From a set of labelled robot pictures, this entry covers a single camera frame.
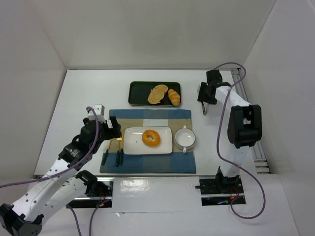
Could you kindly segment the stainless steel tongs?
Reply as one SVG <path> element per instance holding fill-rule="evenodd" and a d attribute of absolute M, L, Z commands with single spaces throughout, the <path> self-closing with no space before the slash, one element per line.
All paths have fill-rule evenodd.
<path fill-rule="evenodd" d="M 201 102 L 202 114 L 205 116 L 208 113 L 209 104 L 206 102 Z"/>

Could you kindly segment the orange bagel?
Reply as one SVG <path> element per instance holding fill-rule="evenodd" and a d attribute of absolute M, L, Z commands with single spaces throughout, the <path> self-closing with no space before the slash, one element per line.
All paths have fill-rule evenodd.
<path fill-rule="evenodd" d="M 142 134 L 142 142 L 149 147 L 157 147 L 160 144 L 160 135 L 154 130 L 145 130 Z"/>

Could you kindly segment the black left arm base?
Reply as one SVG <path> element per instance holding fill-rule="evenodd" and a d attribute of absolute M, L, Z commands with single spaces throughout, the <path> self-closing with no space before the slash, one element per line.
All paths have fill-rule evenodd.
<path fill-rule="evenodd" d="M 99 179 L 97 187 L 92 193 L 76 197 L 68 205 L 71 208 L 95 208 L 101 204 L 101 208 L 112 207 L 114 180 L 110 178 Z"/>

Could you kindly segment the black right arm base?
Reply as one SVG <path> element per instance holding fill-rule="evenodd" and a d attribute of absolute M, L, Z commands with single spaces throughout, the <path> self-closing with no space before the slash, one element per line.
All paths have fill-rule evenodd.
<path fill-rule="evenodd" d="M 236 205 L 246 203 L 240 175 L 224 177 L 219 168 L 214 178 L 202 177 L 195 189 L 200 191 L 202 206 Z"/>

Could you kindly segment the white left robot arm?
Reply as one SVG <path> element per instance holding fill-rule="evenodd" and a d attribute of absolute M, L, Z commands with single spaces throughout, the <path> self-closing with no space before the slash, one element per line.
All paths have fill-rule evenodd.
<path fill-rule="evenodd" d="M 44 224 L 61 208 L 80 196 L 104 199 L 111 188 L 82 167 L 103 141 L 121 136 L 121 126 L 111 116 L 106 121 L 85 118 L 80 134 L 65 146 L 54 165 L 20 199 L 0 207 L 0 224 L 12 236 L 37 236 Z"/>

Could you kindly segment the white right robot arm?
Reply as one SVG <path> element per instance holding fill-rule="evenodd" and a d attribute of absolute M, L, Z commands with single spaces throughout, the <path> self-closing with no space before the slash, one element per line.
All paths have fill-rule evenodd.
<path fill-rule="evenodd" d="M 218 175 L 233 178 L 239 175 L 250 148 L 262 137 L 261 107 L 252 105 L 239 96 L 228 82 L 224 82 L 219 70 L 206 72 L 206 82 L 202 82 L 197 101 L 202 105 L 202 112 L 207 114 L 209 105 L 223 104 L 223 112 L 227 112 L 227 138 L 230 142 L 227 154 L 218 169 Z"/>

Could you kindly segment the speckled bread slice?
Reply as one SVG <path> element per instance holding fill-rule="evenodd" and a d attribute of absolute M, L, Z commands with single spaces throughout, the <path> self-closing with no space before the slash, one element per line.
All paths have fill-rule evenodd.
<path fill-rule="evenodd" d="M 168 91 L 168 86 L 157 85 L 151 90 L 147 101 L 152 105 L 159 104 L 160 101 L 164 98 L 167 91 Z"/>

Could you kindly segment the white rectangular plate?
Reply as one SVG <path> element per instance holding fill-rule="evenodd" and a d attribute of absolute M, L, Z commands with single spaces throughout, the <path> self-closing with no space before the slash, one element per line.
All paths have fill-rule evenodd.
<path fill-rule="evenodd" d="M 160 142 L 157 146 L 149 146 L 143 142 L 142 135 L 147 130 L 153 130 L 159 134 Z M 126 128 L 123 150 L 127 155 L 170 154 L 173 150 L 172 131 L 167 126 Z"/>

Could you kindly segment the blue beige checked placemat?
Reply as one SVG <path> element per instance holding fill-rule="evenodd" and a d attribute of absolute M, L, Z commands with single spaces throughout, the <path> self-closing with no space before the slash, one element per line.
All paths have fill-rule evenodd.
<path fill-rule="evenodd" d="M 105 174 L 195 174 L 196 165 L 193 149 L 183 153 L 176 147 L 174 136 L 184 125 L 192 129 L 191 111 L 184 109 L 114 109 L 109 111 L 121 125 L 124 136 L 126 128 L 167 126 L 172 131 L 173 150 L 170 154 L 160 155 L 127 155 L 123 164 L 116 167 L 118 141 L 109 149 L 105 165 L 100 166 L 100 173 Z"/>

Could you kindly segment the striped croissant roll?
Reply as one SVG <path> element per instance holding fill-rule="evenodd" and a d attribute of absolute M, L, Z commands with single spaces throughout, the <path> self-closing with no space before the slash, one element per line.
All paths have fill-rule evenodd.
<path fill-rule="evenodd" d="M 173 89 L 168 90 L 168 98 L 170 102 L 172 103 L 172 105 L 174 106 L 180 105 L 181 97 L 175 90 Z"/>

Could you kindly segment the dark green serving tray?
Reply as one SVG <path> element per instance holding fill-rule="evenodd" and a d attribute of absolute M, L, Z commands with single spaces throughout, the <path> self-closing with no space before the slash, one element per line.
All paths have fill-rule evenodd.
<path fill-rule="evenodd" d="M 178 82 L 161 81 L 133 81 L 129 86 L 128 102 L 132 106 L 151 106 L 151 107 L 174 107 L 168 93 L 158 104 L 150 104 L 147 100 L 151 90 L 158 85 L 166 85 L 169 89 L 175 90 L 181 96 L 181 85 Z"/>

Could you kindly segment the white cup with dark rim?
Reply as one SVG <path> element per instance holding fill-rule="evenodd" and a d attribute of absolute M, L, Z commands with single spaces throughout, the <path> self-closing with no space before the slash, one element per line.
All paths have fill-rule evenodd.
<path fill-rule="evenodd" d="M 176 131 L 174 141 L 177 148 L 179 148 L 183 153 L 187 153 L 188 150 L 193 148 L 196 136 L 191 129 L 184 125 Z"/>

